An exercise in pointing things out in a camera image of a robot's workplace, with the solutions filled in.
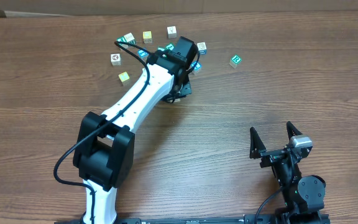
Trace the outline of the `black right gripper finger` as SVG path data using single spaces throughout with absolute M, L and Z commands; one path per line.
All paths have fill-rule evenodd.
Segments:
M 254 127 L 250 128 L 250 158 L 258 159 L 266 153 L 266 147 L 264 146 L 258 132 Z
M 303 133 L 300 132 L 291 121 L 286 123 L 288 138 L 291 139 L 293 136 L 300 136 Z

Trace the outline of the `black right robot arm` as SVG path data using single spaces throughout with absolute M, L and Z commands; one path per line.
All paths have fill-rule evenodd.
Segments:
M 262 202 L 253 218 L 258 223 L 329 223 L 328 215 L 322 215 L 326 182 L 318 175 L 302 176 L 298 163 L 308 157 L 313 142 L 291 122 L 286 123 L 288 144 L 282 149 L 268 151 L 255 128 L 250 128 L 250 158 L 260 159 L 261 168 L 270 167 L 279 189 Z M 262 216 L 265 205 L 282 194 L 285 206 L 274 214 Z

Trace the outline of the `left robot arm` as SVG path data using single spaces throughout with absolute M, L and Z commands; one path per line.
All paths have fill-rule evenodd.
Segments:
M 180 37 L 174 48 L 149 54 L 142 75 L 115 105 L 85 115 L 73 156 L 87 193 L 80 223 L 115 222 L 117 189 L 133 165 L 135 132 L 159 101 L 174 103 L 191 94 L 188 75 L 199 58 L 196 44 Z

